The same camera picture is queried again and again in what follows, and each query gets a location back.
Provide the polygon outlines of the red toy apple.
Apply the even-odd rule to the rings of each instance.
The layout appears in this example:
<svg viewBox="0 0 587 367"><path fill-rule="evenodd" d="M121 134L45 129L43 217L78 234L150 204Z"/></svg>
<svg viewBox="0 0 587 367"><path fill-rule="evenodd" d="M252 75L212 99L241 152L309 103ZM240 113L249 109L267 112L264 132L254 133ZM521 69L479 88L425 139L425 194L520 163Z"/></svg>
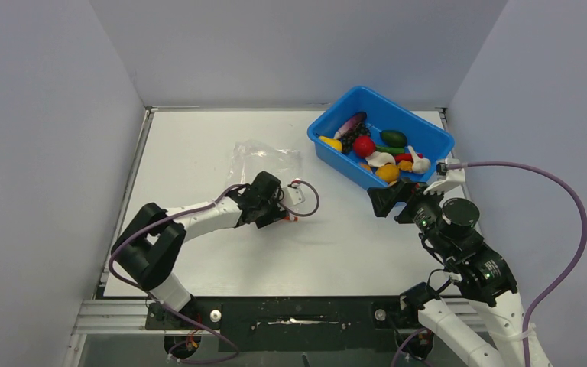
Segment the red toy apple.
<svg viewBox="0 0 587 367"><path fill-rule="evenodd" d="M353 141L352 150L356 156L366 158L376 152L376 145L368 135L361 135Z"/></svg>

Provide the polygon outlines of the clear zip top bag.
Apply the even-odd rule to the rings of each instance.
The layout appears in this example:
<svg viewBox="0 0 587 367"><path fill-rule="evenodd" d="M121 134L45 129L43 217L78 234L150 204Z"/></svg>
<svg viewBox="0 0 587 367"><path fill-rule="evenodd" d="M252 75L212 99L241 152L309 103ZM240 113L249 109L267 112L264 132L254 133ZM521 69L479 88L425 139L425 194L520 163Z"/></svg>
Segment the clear zip top bag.
<svg viewBox="0 0 587 367"><path fill-rule="evenodd" d="M302 174L302 158L298 150L273 148L255 140L241 141L235 144L232 151L225 182L227 186L237 186L231 191L231 198L238 202L239 207L240 189L244 184L251 183L261 171L267 171L281 181L279 200L282 199L285 186L301 189L297 182ZM287 208L279 204L290 216L294 207Z"/></svg>

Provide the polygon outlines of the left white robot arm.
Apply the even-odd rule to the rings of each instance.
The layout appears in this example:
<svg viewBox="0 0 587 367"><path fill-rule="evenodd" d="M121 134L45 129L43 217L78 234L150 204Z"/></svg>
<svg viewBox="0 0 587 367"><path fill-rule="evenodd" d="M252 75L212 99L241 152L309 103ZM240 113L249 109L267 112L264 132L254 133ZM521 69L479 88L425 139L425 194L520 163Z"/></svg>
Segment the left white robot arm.
<svg viewBox="0 0 587 367"><path fill-rule="evenodd" d="M109 273L191 323L199 313L196 298L174 274L183 244L217 230L269 226L287 216L287 204L301 202L296 189L262 171L251 183L231 185L208 202L179 209L147 203L112 246Z"/></svg>

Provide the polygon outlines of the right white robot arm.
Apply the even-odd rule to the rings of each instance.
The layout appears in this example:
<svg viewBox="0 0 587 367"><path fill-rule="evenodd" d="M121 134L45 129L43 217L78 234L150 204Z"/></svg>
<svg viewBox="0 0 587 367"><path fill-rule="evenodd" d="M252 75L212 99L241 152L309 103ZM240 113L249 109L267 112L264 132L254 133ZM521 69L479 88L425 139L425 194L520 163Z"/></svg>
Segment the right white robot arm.
<svg viewBox="0 0 587 367"><path fill-rule="evenodd" d="M460 197L445 200L425 183L409 180L372 187L367 193L377 217L404 204L395 221L420 230L422 246L442 262L450 283L480 316L493 342L485 342L426 282L401 294L399 314L404 323L431 331L468 366L551 364L534 329L523 328L527 314L507 262L475 229L480 212L473 202Z"/></svg>

